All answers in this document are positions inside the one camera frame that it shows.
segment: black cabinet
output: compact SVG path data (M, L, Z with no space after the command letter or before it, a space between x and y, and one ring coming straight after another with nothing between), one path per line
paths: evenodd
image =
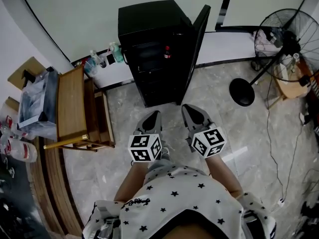
M122 53L146 107L181 104L196 65L210 7L191 23L174 0L119 9ZM169 47L170 58L165 58Z

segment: power cord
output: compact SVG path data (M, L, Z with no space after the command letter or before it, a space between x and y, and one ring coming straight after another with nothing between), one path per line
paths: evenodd
M269 96L269 92L270 92L270 87L271 87L271 83L272 83L272 81L273 81L273 77L271 77L270 84L269 84L269 88L268 88L268 92L267 92L267 108L268 108L268 117L267 117L267 134L268 134L268 138L269 138L269 142L270 142L270 156L271 156L271 158L273 159L274 163L276 164L277 179L278 179L279 183L281 184L281 193L282 193L282 198L280 199L280 201L283 203L283 202L285 201L286 197L287 197L287 191L288 191L288 186L289 186L289 181L290 181L291 170L292 170L293 165L294 165L294 160L295 160L295 155L296 155L296 150L297 150L298 138L299 138L299 136L301 135L301 133L302 133L302 131L303 131L303 126L301 126L300 133L298 134L297 139L296 139L296 145L295 145L295 150L294 150L293 160L292 160L292 162L291 162L291 166L290 166L290 170L289 170L289 175L288 175L287 186L286 186L286 190L285 190L285 193L284 193L284 185L283 185L283 183L281 182L281 180L280 180L280 178L279 178L279 173L278 173L278 163L277 163L277 161L275 160L275 158L273 157L273 154L272 154L271 137L270 137L269 130L268 130L268 125L269 125L269 116L270 116L270 110L269 110L269 99L268 99L268 96Z

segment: fan pole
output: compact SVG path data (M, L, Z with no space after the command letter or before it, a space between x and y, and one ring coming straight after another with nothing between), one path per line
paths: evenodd
M270 61L264 69L249 83L251 86L283 55L283 48L276 54L276 56Z

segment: left arm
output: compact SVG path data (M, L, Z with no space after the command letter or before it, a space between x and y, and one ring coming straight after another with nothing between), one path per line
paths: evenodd
M143 186L148 163L134 163L117 191L114 201L126 203Z

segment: standing fan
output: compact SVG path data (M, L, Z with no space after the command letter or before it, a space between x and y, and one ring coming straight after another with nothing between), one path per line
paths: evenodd
M261 72L249 83L234 79L229 86L232 99L249 106L255 99L252 85L265 73L285 82L305 86L319 70L319 25L307 13L296 9L278 10L264 19L255 35L256 57L264 60ZM296 77L294 65L304 61L310 75Z

